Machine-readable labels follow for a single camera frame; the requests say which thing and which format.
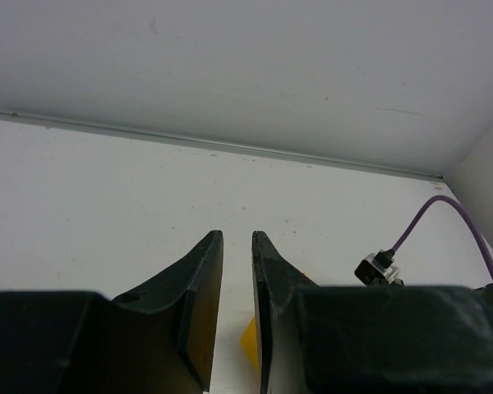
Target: cable connector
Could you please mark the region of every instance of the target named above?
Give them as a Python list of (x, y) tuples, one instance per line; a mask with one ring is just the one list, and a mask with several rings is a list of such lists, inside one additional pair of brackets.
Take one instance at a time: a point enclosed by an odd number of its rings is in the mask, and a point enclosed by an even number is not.
[(397, 276), (400, 272), (394, 263), (394, 251), (381, 250), (379, 253), (371, 253), (365, 257), (357, 266), (354, 274), (366, 286), (374, 286), (376, 284), (385, 285), (403, 285)]

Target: white wall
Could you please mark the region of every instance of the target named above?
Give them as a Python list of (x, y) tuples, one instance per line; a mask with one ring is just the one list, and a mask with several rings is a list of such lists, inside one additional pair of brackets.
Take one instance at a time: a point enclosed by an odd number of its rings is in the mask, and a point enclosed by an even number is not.
[[(439, 182), (0, 121), (0, 289), (113, 297), (224, 235), (212, 394), (252, 394), (251, 233), (320, 284), (389, 248)], [(435, 204), (396, 254), (409, 284), (491, 281), (462, 218)]]
[(493, 123), (493, 0), (0, 0), (0, 107), (441, 173)]
[(493, 245), (493, 129), (445, 177)]

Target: yellow object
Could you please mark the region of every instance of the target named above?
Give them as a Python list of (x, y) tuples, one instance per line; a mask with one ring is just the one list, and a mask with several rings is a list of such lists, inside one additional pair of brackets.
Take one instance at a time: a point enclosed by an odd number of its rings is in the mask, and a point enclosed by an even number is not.
[(256, 334), (256, 317), (252, 318), (245, 332), (239, 341), (241, 347), (246, 353), (256, 371), (260, 372), (260, 364), (257, 359), (257, 334)]

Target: purple cable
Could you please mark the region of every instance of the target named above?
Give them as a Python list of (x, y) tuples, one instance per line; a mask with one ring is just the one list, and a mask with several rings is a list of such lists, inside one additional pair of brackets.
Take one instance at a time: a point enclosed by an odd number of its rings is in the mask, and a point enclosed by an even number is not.
[(445, 203), (451, 205), (453, 208), (457, 210), (457, 212), (460, 214), (462, 219), (466, 222), (466, 224), (469, 227), (469, 230), (471, 230), (471, 233), (473, 234), (473, 238), (475, 238), (475, 241), (477, 242), (478, 249), (480, 249), (480, 253), (482, 254), (482, 257), (486, 262), (487, 270), (490, 272), (491, 279), (493, 279), (493, 258), (491, 257), (491, 253), (489, 249), (487, 249), (487, 245), (486, 242), (484, 241), (484, 237), (482, 236), (477, 225), (475, 225), (475, 223), (469, 216), (468, 211), (466, 211), (466, 209), (458, 201), (455, 201), (454, 199), (451, 199), (446, 195), (436, 195), (428, 199), (427, 202), (422, 205), (417, 215), (411, 221), (408, 228), (403, 232), (402, 236), (400, 236), (400, 238), (396, 241), (396, 243), (391, 248), (391, 250), (393, 252), (396, 252), (399, 249), (399, 247), (402, 246), (402, 243), (406, 240), (409, 234), (411, 234), (412, 229), (417, 225), (422, 215), (436, 201), (444, 201)]

